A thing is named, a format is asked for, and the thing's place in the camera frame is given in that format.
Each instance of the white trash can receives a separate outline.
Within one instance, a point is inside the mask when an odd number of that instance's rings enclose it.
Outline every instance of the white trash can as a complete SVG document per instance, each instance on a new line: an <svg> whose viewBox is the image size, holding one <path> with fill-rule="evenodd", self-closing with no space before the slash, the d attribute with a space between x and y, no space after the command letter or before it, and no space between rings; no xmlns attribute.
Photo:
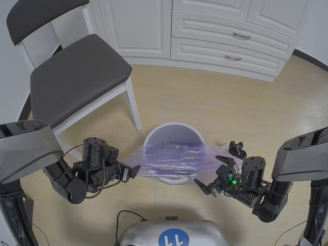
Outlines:
<svg viewBox="0 0 328 246"><path fill-rule="evenodd" d="M198 146L205 142L196 129L181 122L159 125L148 134L144 144L155 141L188 146Z"/></svg>

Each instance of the purple plastic bag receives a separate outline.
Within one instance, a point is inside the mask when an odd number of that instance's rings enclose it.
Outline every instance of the purple plastic bag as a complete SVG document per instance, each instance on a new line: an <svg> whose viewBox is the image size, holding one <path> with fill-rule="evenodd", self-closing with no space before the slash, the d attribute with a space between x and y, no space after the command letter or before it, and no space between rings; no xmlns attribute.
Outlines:
<svg viewBox="0 0 328 246"><path fill-rule="evenodd" d="M233 158L241 169L242 160L232 156L228 150L229 144L203 143L190 147L156 141L140 146L122 162L132 167L140 165L137 176L169 185L189 184L194 183L194 178L204 182L217 177L215 171L223 163L215 158L216 155Z"/></svg>

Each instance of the drawer handle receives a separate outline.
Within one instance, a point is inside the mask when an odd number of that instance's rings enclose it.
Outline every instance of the drawer handle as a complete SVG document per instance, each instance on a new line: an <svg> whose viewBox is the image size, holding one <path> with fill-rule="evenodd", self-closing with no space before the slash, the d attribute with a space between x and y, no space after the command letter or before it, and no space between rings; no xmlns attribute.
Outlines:
<svg viewBox="0 0 328 246"><path fill-rule="evenodd" d="M226 58L228 58L228 59L232 59L232 60L241 60L241 57L240 58L235 58L235 57L231 57L231 56L228 56L228 55L226 55Z"/></svg>
<svg viewBox="0 0 328 246"><path fill-rule="evenodd" d="M246 35L240 35L240 34L237 34L236 32L233 32L232 34L235 35L235 36L238 36L238 37L244 38L244 39L251 39L251 36L250 36L250 35L249 35L249 36L246 36Z"/></svg>

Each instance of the chair frame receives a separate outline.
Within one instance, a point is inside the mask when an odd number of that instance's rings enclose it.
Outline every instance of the chair frame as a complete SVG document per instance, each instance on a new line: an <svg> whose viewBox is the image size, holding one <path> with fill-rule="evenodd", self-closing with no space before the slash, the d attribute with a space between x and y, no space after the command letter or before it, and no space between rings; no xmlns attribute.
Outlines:
<svg viewBox="0 0 328 246"><path fill-rule="evenodd" d="M87 5L83 5L81 6L82 11L83 11L83 16L84 16L84 20L85 23L87 24L87 28L88 28L88 33L89 35L94 34L94 30L92 27L92 22L91 22L91 18L90 18L90 14L88 11L88 7ZM19 48L27 66L29 67L29 69L31 70L31 72L35 69L34 64L31 61L31 58L24 46L23 41L19 42L17 44L17 47ZM118 96L119 94L125 92L126 97L128 99L129 102L129 106L130 106L130 111L132 113L132 118L133 118L133 122L135 125L135 128L140 131L142 130L142 126L141 126L141 121L140 121L140 117L139 117L139 113L138 113L138 108L137 108L137 103L135 101L135 97L134 97L134 92L133 92L133 87L132 87L132 83L131 83L131 78L129 76L129 78L121 83L120 85L116 86L115 88L113 88L112 90L110 90L109 92L103 94L102 96L100 96L99 98L97 98L95 101L91 102L90 104L84 106L82 109L80 109L79 111L77 111L76 113L74 113L73 115L71 115L69 118L67 118L65 121L63 121L61 124L59 124L58 126L56 126L55 128L53 128L53 132L60 144L60 146L64 149L64 150L69 150L72 148L71 145L69 145L66 141L64 141L62 138L60 138L58 135L60 133L62 133L65 129L67 129L68 127L70 127L71 125L73 125L75 122L79 121L81 118L85 117L87 114L89 114L90 112L92 112L93 110L97 109L98 107L100 107L101 105L105 104L106 102L110 101L111 99L113 99L114 97ZM73 152L71 153L74 157L76 157L77 159L81 159L81 154L79 152Z"/></svg>

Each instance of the wooden floor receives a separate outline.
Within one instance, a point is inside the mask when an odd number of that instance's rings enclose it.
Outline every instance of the wooden floor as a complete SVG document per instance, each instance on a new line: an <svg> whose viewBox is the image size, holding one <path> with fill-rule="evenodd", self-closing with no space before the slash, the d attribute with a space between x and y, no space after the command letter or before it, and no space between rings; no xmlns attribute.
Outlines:
<svg viewBox="0 0 328 246"><path fill-rule="evenodd" d="M122 94L69 127L61 137L72 146L90 136L105 139L119 148L122 160L142 145L156 126L184 122L197 129L207 143L242 141L248 155L266 159L265 179L270 181L277 149L285 140L328 126L328 73L295 56L273 83L217 72L138 65L133 66L131 78L142 131L135 129ZM74 158L65 158L72 165ZM22 186L35 201L33 221L47 235L50 246L114 245L120 210L135 211L150 221L172 215L208 219L224 229L234 246L273 246L284 231L306 220L310 198L309 182L294 183L278 219L262 223L240 202L223 195L206 196L192 184L169 186L136 177L79 205L60 197L41 170L22 179ZM119 233L139 220L122 214ZM303 228L304 224L291 230L277 245L297 244ZM42 233L33 229L42 245L47 245Z"/></svg>

